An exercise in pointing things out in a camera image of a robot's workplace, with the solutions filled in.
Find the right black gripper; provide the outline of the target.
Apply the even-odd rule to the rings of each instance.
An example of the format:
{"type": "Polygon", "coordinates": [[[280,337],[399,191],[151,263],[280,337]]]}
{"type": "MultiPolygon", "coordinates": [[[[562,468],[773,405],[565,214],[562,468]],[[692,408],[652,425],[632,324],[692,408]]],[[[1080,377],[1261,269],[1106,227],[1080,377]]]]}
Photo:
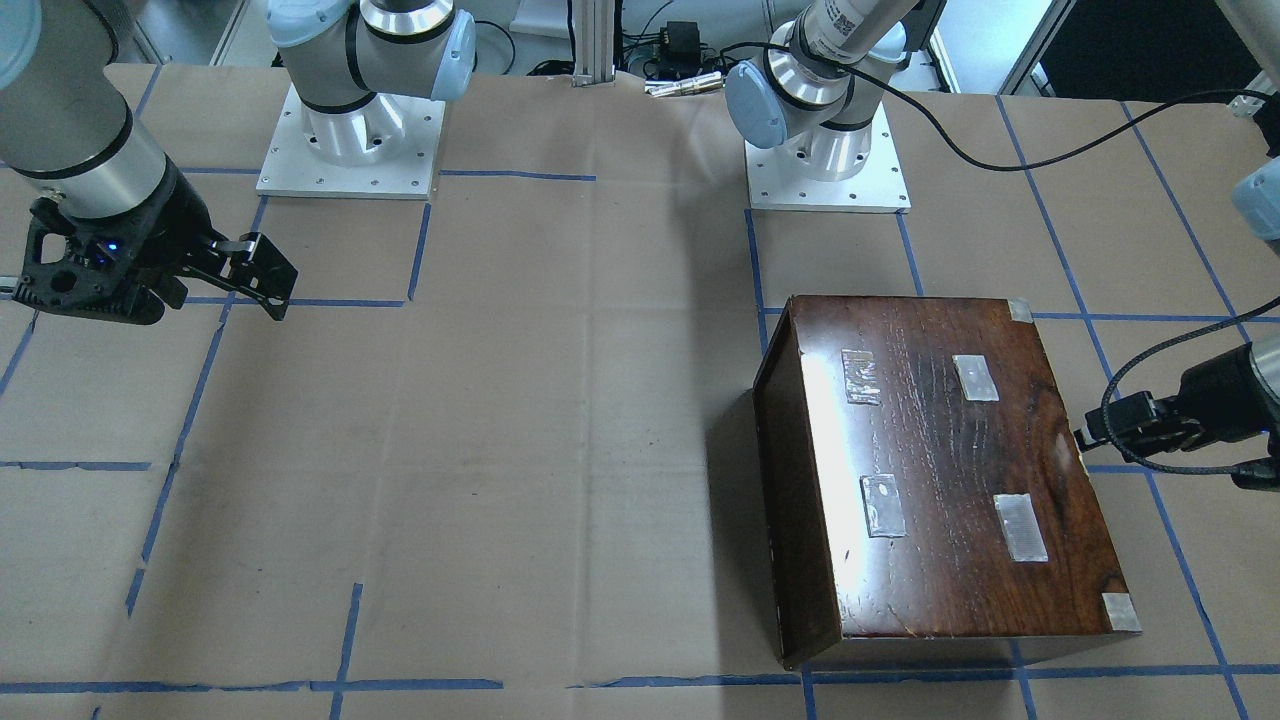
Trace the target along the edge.
{"type": "Polygon", "coordinates": [[[183,307],[195,278],[234,291],[283,322],[298,272],[262,233],[229,240],[183,173],[166,167],[141,205],[74,218],[69,201],[36,199],[13,299],[41,313],[150,325],[183,307]]]}

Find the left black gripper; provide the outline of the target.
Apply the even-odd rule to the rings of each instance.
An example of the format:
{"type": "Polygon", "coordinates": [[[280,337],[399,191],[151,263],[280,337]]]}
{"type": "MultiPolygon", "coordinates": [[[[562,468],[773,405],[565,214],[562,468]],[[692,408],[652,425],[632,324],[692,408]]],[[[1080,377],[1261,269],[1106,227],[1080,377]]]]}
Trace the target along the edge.
{"type": "Polygon", "coordinates": [[[1267,433],[1268,457],[1236,465],[1230,477],[1242,489],[1277,489],[1277,343],[1247,343],[1185,370],[1170,398],[1138,392],[1089,410],[1074,430],[1076,447],[1089,451],[1114,439],[1144,438],[1161,420],[1161,410],[1170,413],[1172,434],[1160,452],[1190,452],[1267,433]]]}

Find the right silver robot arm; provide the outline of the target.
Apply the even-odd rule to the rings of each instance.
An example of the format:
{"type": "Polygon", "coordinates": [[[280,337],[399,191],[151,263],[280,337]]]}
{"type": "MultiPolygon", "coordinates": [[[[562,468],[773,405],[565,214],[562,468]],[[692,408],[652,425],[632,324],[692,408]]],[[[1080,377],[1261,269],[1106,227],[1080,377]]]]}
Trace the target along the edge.
{"type": "MultiPolygon", "coordinates": [[[[452,1],[270,1],[268,32],[325,161],[371,161],[404,136],[394,96],[454,101],[475,63],[452,1]]],[[[148,325],[184,278],[283,319],[296,268],[260,233],[229,240],[106,78],[119,1],[3,4],[3,160],[38,192],[13,299],[41,313],[148,325]]]]}

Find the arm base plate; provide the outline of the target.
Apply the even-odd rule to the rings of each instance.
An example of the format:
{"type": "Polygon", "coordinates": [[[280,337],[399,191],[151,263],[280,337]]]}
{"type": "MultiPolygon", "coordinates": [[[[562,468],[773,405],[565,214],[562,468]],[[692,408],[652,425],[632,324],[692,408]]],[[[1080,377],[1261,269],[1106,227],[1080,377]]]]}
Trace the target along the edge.
{"type": "Polygon", "coordinates": [[[306,106],[289,88],[256,190],[298,199],[428,201],[447,105],[378,94],[344,114],[306,106]]]}
{"type": "Polygon", "coordinates": [[[745,145],[750,208],[905,213],[913,206],[883,106],[869,126],[818,126],[774,149],[745,145]]]}

